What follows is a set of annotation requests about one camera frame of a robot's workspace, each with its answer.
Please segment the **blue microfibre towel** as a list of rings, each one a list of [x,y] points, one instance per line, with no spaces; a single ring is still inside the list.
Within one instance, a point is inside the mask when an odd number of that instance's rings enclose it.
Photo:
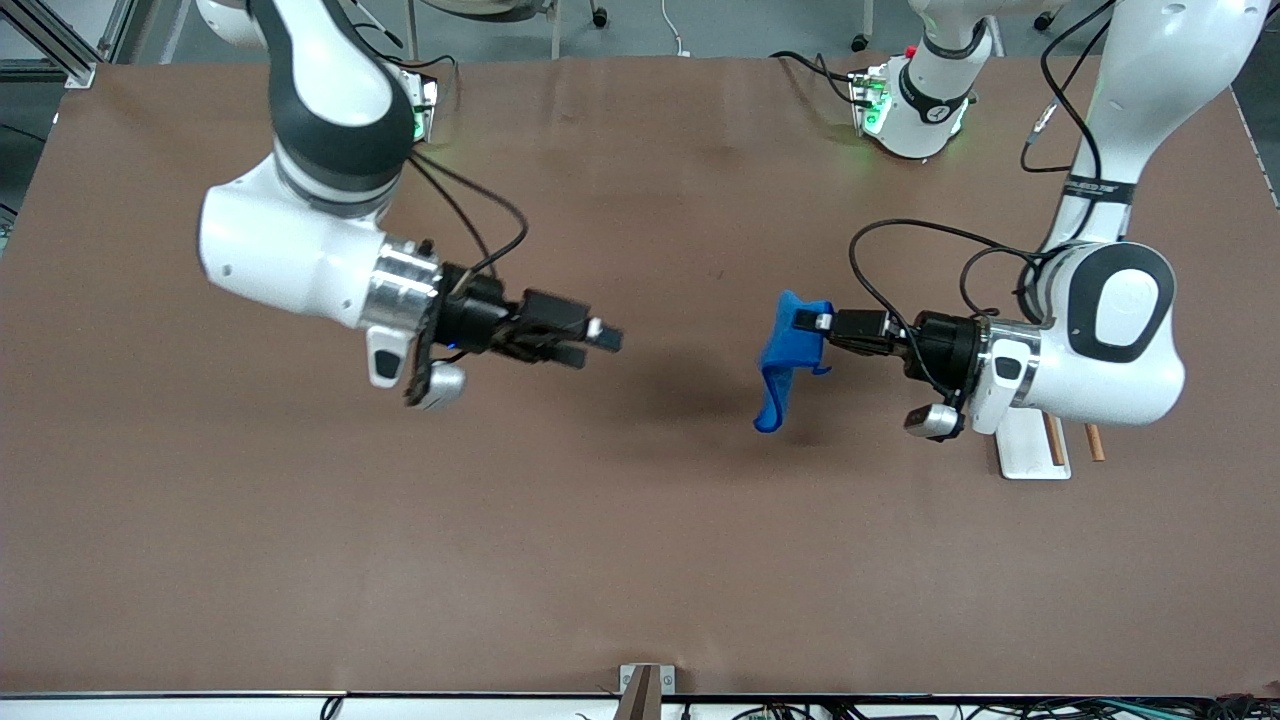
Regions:
[[[824,375],[831,370],[823,363],[824,340],[794,325],[800,311],[832,314],[835,307],[828,300],[803,301],[791,290],[780,293],[774,324],[756,363],[764,389],[762,409],[753,425],[763,434],[777,432],[783,425],[796,370],[808,370],[813,375]]]

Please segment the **metal table edge bracket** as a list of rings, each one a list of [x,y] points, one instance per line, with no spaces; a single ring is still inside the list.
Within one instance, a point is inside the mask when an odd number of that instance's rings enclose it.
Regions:
[[[664,700],[677,692],[673,664],[623,664],[613,720],[663,720]]]

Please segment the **aluminium frame profile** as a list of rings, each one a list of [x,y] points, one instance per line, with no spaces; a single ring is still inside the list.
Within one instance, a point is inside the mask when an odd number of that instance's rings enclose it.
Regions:
[[[88,88],[122,58],[140,0],[0,0],[0,82]]]

